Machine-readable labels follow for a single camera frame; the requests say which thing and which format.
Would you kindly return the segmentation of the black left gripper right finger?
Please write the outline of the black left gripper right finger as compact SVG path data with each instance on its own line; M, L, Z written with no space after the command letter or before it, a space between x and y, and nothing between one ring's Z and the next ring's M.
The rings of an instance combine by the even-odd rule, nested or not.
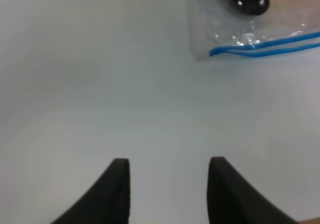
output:
M210 224L296 224L261 195L224 157L208 167L207 212Z

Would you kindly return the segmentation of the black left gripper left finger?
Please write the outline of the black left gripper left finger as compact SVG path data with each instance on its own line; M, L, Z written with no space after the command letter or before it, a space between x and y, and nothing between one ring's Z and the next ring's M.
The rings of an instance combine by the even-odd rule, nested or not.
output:
M129 159L114 159L91 188L54 224L128 224L131 209Z

